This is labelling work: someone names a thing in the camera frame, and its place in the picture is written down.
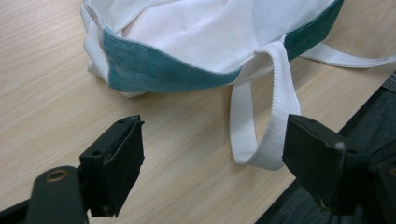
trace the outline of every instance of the teal trim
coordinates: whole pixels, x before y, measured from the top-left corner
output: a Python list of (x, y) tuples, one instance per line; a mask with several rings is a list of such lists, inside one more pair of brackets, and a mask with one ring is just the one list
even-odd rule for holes
[(183, 63), (155, 48), (104, 30), (102, 43), (109, 66), (108, 84), (118, 91), (192, 91), (233, 82), (242, 67), (225, 74)]
[(334, 0), (316, 19), (286, 35), (285, 47), (290, 61), (326, 38), (343, 3), (344, 0)]

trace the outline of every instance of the wood grain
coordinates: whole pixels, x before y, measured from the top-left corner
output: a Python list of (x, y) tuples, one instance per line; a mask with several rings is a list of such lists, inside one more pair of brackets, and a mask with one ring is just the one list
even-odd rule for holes
[[(125, 99), (86, 71), (81, 1), (0, 1), (0, 210), (29, 197), (49, 168), (78, 156), (114, 121), (140, 114), (146, 160), (119, 218), (92, 223), (254, 223), (294, 177), (236, 165), (230, 86)], [(349, 0), (326, 43), (381, 57), (396, 52), (396, 2)], [(304, 115), (339, 130), (396, 64), (342, 69), (291, 62)], [(253, 83), (258, 134), (272, 77)]]

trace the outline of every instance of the dark floor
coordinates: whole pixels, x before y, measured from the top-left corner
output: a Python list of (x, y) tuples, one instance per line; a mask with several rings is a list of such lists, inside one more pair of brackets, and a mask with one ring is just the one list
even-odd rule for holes
[[(371, 153), (375, 164), (396, 159), (396, 72), (340, 134)], [(309, 193), (294, 181), (257, 223), (376, 223), (362, 221), (361, 215), (361, 208), (354, 216), (333, 216), (319, 209)]]

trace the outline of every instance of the fabric bag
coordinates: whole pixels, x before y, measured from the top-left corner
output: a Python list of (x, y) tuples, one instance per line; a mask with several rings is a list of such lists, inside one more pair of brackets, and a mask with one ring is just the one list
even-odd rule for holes
[[(276, 170), (288, 114), (301, 114), (289, 61), (370, 67), (320, 42), (343, 0), (84, 0), (88, 70), (127, 97), (233, 84), (231, 145), (239, 164)], [(271, 118), (258, 144), (250, 80), (274, 70)]]

